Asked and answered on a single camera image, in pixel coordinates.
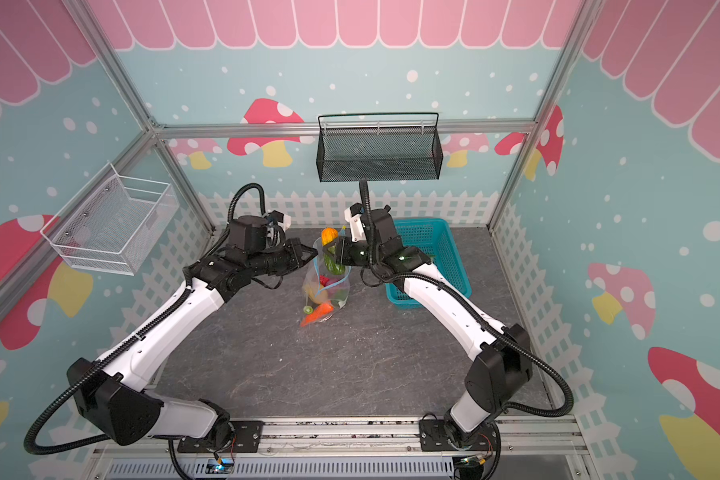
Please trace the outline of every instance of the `carrot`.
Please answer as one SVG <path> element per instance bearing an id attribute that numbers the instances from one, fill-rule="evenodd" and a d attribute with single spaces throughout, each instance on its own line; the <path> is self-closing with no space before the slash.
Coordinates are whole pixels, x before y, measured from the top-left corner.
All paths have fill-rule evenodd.
<path id="1" fill-rule="evenodd" d="M 300 326 L 316 322 L 331 312 L 333 312 L 333 305 L 330 302 L 321 303 L 312 313 L 304 317 Z"/>

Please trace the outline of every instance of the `orange vegetable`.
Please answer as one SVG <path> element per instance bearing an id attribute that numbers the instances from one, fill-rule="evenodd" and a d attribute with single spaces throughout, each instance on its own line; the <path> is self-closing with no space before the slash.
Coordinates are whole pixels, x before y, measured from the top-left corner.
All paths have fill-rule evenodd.
<path id="1" fill-rule="evenodd" d="M 331 312 L 333 312 L 333 305 L 330 302 L 321 303 L 312 313 L 304 317 L 300 326 L 316 322 Z"/>
<path id="2" fill-rule="evenodd" d="M 328 245 L 338 237 L 338 232 L 336 231 L 336 228 L 331 228 L 329 226 L 328 228 L 322 229 L 322 235 L 320 237 L 322 238 L 322 244 Z"/>

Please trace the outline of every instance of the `teal plastic basket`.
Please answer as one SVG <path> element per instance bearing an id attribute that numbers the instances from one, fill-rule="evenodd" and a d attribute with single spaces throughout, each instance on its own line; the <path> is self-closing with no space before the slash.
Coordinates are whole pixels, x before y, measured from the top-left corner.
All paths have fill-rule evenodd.
<path id="1" fill-rule="evenodd" d="M 440 273 L 456 290 L 466 297 L 472 294 L 472 287 L 469 285 L 467 272 L 464 271 L 448 222 L 442 218 L 403 218 L 395 219 L 394 226 L 403 238 L 403 245 L 422 249 L 432 258 L 432 263 L 438 266 Z M 387 283 L 386 288 L 387 298 L 398 308 L 422 306 L 393 284 Z"/>

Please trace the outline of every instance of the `black mesh basket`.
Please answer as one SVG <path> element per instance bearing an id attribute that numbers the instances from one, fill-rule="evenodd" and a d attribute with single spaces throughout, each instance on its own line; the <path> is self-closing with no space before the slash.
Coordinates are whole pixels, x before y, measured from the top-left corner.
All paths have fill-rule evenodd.
<path id="1" fill-rule="evenodd" d="M 432 112 L 319 116 L 320 181 L 440 178 L 438 119 Z"/>

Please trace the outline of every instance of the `white mesh basket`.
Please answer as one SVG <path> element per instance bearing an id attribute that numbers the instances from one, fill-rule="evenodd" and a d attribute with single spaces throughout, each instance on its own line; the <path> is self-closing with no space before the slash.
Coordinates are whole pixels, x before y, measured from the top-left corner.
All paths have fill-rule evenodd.
<path id="1" fill-rule="evenodd" d="M 171 184 L 114 173 L 58 223 L 66 208 L 40 232 L 69 266 L 135 275 L 179 201 Z"/>

